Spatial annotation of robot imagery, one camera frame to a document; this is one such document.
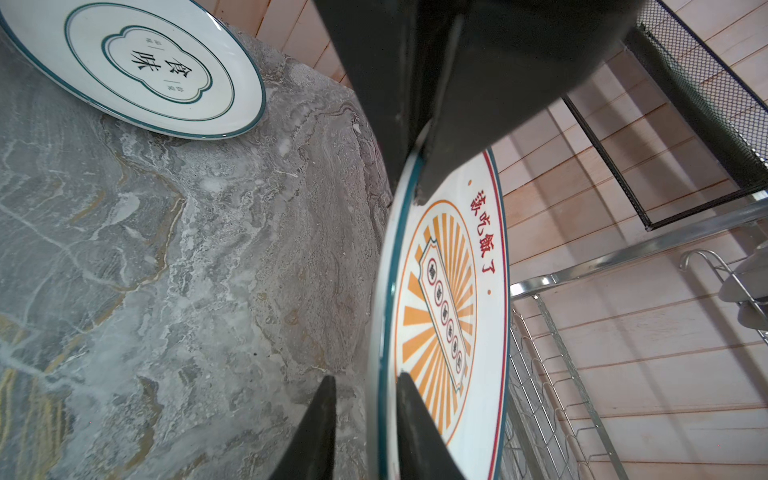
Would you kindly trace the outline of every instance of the metal rail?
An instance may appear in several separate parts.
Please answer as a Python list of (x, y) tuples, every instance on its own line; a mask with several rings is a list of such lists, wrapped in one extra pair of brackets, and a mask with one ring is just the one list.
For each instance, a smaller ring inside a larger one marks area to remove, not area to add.
[(534, 276), (527, 280), (513, 283), (509, 286), (509, 295), (512, 300), (532, 296), (563, 283), (594, 275), (624, 263), (629, 263), (670, 248), (679, 247), (685, 243), (693, 242), (765, 217), (768, 217), (768, 199), (758, 200), (727, 214), (700, 220), (659, 237), (616, 250), (602, 257), (579, 263), (558, 272)]

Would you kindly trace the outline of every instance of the wood panel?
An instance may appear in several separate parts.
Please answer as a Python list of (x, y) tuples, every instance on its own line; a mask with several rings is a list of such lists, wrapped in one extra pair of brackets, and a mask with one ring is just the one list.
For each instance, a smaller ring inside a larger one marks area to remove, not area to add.
[[(680, 255), (694, 248), (714, 250), (727, 262), (746, 257), (734, 235), (722, 233), (628, 266), (567, 283), (546, 292), (545, 301), (558, 328), (566, 328), (716, 293), (720, 282), (705, 262), (691, 260), (689, 271), (685, 273), (678, 269)], [(525, 310), (522, 313), (532, 316), (538, 311)]]
[[(617, 417), (604, 423), (626, 462), (768, 463), (765, 409)], [(577, 421), (574, 426), (588, 424)], [(597, 435), (584, 435), (591, 452), (602, 450), (598, 442)]]
[[(677, 112), (664, 105), (612, 134), (603, 140), (603, 145), (625, 173), (641, 204), (652, 210), (726, 177), (720, 164), (691, 135)], [(667, 144), (673, 144), (672, 148), (666, 149)], [(518, 181), (530, 176), (521, 176)], [(649, 183), (656, 177), (664, 179), (664, 182)], [(605, 162), (594, 148), (589, 147), (507, 194), (507, 225), (511, 227), (611, 178)]]
[(768, 3), (714, 35), (707, 44), (728, 65), (768, 45)]
[(283, 51), (293, 26), (299, 20), (307, 0), (276, 0), (270, 2), (256, 38)]
[(514, 162), (522, 158), (522, 154), (518, 151), (512, 139), (509, 135), (501, 137), (492, 145), (493, 157), (496, 160), (496, 167), (498, 171), (506, 170)]
[(561, 133), (549, 110), (545, 108), (517, 127), (509, 137), (524, 157)]
[[(749, 346), (584, 367), (579, 373), (604, 419), (762, 408), (768, 405), (768, 349), (757, 335), (754, 339)], [(735, 376), (746, 381), (734, 382)], [(551, 377), (555, 382), (571, 378), (567, 372), (553, 372)], [(581, 402), (573, 382), (558, 383), (558, 394), (565, 405)], [(581, 407), (568, 414), (572, 419), (589, 418)]]
[[(595, 478), (618, 480), (610, 462), (590, 464)], [(629, 478), (653, 480), (765, 480), (768, 465), (728, 465), (711, 463), (624, 462)]]
[(568, 96), (581, 114), (588, 117), (648, 78), (630, 52), (620, 51)]
[[(753, 343), (754, 331), (737, 322), (739, 307), (713, 294), (560, 329), (579, 369)], [(526, 320), (532, 335), (546, 333), (541, 317)], [(733, 331), (723, 336), (721, 331)], [(557, 354), (551, 339), (536, 341), (543, 357)]]
[(283, 53), (314, 67), (329, 43), (330, 37), (320, 13), (313, 2), (307, 2), (283, 47)]
[[(695, 207), (696, 205), (720, 197), (730, 191), (733, 191), (733, 184), (718, 184), (706, 190), (696, 192), (693, 195), (675, 200), (672, 204), (663, 205), (662, 207), (651, 210), (648, 214), (651, 218), (657, 220), (659, 218), (666, 218), (672, 212)], [(626, 205), (626, 199), (622, 201), (625, 203), (611, 205), (611, 208), (614, 210), (623, 209), (626, 211), (631, 209), (631, 206), (628, 207)], [(743, 201), (733, 202), (734, 208), (743, 205)], [(703, 218), (712, 217), (714, 214), (715, 213), (712, 210), (708, 210), (651, 232), (647, 232), (640, 222), (640, 219), (637, 216), (634, 216), (511, 265), (509, 273), (510, 281), (518, 282), (532, 276), (562, 270), (577, 263), (592, 260), (593, 258), (605, 255), (614, 250), (627, 247), (631, 244), (648, 240), (682, 227), (683, 225), (702, 220)], [(515, 239), (510, 239), (509, 241), (510, 251), (518, 247)]]
[(729, 25), (751, 11), (759, 8), (766, 0), (693, 0), (676, 13), (683, 22), (704, 41), (725, 30)]
[(315, 64), (315, 70), (336, 81), (341, 81), (344, 78), (346, 74), (344, 67), (341, 65), (332, 43), (329, 42), (323, 54), (320, 55), (320, 59)]
[(208, 13), (215, 14), (216, 13), (216, 3), (218, 0), (197, 0), (197, 3), (208, 10)]
[(255, 35), (269, 3), (270, 0), (218, 0), (214, 15), (249, 35)]
[(738, 61), (732, 69), (760, 99), (765, 101), (768, 98), (768, 46)]

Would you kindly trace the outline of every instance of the printed logo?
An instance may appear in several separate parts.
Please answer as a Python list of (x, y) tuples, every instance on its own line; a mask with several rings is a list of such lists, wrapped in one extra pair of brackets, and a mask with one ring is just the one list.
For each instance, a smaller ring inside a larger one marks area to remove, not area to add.
[(194, 103), (212, 84), (197, 58), (151, 28), (125, 27), (107, 36), (101, 50), (117, 70), (166, 100)]
[(396, 372), (409, 372), (443, 439), (462, 416), (475, 353), (475, 254), (447, 200), (424, 213), (402, 272)]

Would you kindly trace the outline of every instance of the chinese characters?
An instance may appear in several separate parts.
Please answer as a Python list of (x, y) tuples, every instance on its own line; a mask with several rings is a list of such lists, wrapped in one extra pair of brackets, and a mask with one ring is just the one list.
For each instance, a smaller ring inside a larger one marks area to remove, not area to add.
[(186, 65), (183, 65), (176, 58), (174, 58), (173, 61), (166, 60), (165, 63), (167, 63), (168, 66), (170, 67), (171, 73), (180, 73), (184, 76), (184, 78), (186, 78), (187, 74), (192, 71), (191, 68), (187, 67)]
[[(152, 71), (158, 71), (163, 67), (162, 65), (158, 65), (155, 63), (157, 59), (151, 53), (145, 53), (143, 51), (133, 50), (133, 53), (131, 54), (131, 56), (134, 58), (134, 60), (131, 60), (131, 61), (134, 62), (135, 64), (138, 64), (139, 70), (141, 70), (142, 68), (149, 67), (149, 69)], [(186, 78), (187, 75), (192, 71), (191, 68), (187, 67), (186, 65), (178, 61), (176, 58), (174, 58), (173, 61), (166, 60), (165, 63), (168, 64), (168, 67), (170, 68), (171, 73), (182, 74), (184, 78)], [(183, 88), (179, 88), (179, 87), (172, 88), (170, 85), (168, 86), (168, 90), (184, 91)]]
[(150, 53), (144, 53), (142, 51), (134, 50), (131, 56), (134, 58), (134, 60), (131, 60), (131, 61), (139, 64), (139, 70), (146, 67), (149, 67), (149, 69), (152, 71), (157, 71), (161, 69), (160, 65), (155, 63), (154, 55)]
[[(480, 257), (481, 258), (485, 258), (485, 254), (493, 250), (495, 247), (493, 244), (494, 234), (487, 233), (485, 231), (486, 227), (491, 226), (491, 217), (488, 215), (488, 213), (485, 210), (483, 210), (482, 212), (480, 211), (480, 209), (483, 208), (483, 205), (485, 205), (485, 191), (480, 190), (477, 196), (475, 196), (475, 199), (472, 201), (469, 207), (472, 209), (473, 212), (475, 212), (476, 217), (478, 216), (478, 213), (480, 213), (480, 217), (479, 217), (480, 223), (478, 223), (477, 231), (478, 231), (478, 235), (480, 236), (480, 251), (481, 251)], [(482, 271), (483, 273), (486, 273), (486, 272), (496, 273), (496, 267), (493, 264), (493, 259), (491, 259), (490, 264), (483, 264)]]

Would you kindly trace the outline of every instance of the plate rim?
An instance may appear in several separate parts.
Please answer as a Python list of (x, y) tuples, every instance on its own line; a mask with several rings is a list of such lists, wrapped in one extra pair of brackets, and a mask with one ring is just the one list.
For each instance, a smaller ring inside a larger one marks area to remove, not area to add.
[(247, 131), (251, 130), (253, 127), (256, 126), (256, 124), (259, 123), (261, 118), (264, 116), (264, 113), (266, 111), (266, 89), (264, 87), (264, 80), (261, 76), (261, 72), (259, 71), (259, 68), (256, 66), (256, 63), (251, 58), (250, 54), (248, 53), (248, 50), (245, 49), (242, 43), (240, 43), (240, 40), (237, 39), (237, 37), (232, 33), (232, 31), (218, 18), (211, 15), (208, 10), (206, 10), (202, 5), (197, 3), (194, 0), (187, 0), (192, 5), (195, 5), (200, 10), (202, 10), (205, 15), (208, 15), (209, 18), (213, 19), (221, 28), (224, 30), (229, 36), (235, 41), (238, 47), (240, 47), (240, 50), (243, 51), (245, 56), (250, 61), (251, 66), (253, 66), (254, 71), (256, 72), (256, 76), (259, 78), (259, 86), (261, 87), (261, 107), (259, 108), (259, 112), (257, 113), (256, 117), (253, 118), (252, 121), (250, 121), (247, 125), (238, 128), (235, 131), (223, 133), (223, 134), (192, 134), (189, 132), (183, 132), (183, 131), (175, 131), (168, 128), (158, 127), (157, 125), (148, 124), (145, 121), (138, 120), (137, 118), (130, 117), (126, 114), (123, 114), (111, 107), (108, 107), (107, 105), (102, 104), (99, 101), (96, 101), (95, 99), (89, 97), (82, 91), (78, 90), (74, 86), (70, 85), (68, 82), (64, 81), (62, 78), (60, 78), (58, 75), (56, 75), (53, 71), (51, 71), (48, 67), (46, 67), (41, 61), (39, 61), (24, 45), (24, 43), (16, 36), (16, 34), (13, 32), (13, 29), (11, 26), (7, 23), (5, 20), (5, 16), (2, 14), (2, 10), (0, 9), (0, 27), (2, 27), (5, 34), (8, 36), (8, 38), (11, 39), (11, 42), (13, 42), (13, 45), (22, 53), (22, 55), (27, 58), (27, 60), (32, 63), (33, 66), (35, 66), (39, 71), (41, 71), (43, 74), (45, 74), (46, 77), (53, 80), (54, 83), (56, 83), (58, 86), (64, 88), (69, 93), (73, 94), (75, 97), (81, 99), (85, 103), (89, 104), (92, 107), (97, 108), (98, 110), (103, 111), (106, 114), (109, 114), (119, 120), (126, 121), (129, 124), (133, 124), (137, 127), (141, 127), (144, 129), (147, 129), (149, 131), (153, 131), (158, 134), (165, 134), (170, 135), (171, 137), (179, 137), (179, 138), (186, 138), (188, 140), (220, 140), (223, 138), (232, 138), (236, 137), (237, 135), (241, 135), (246, 133)]

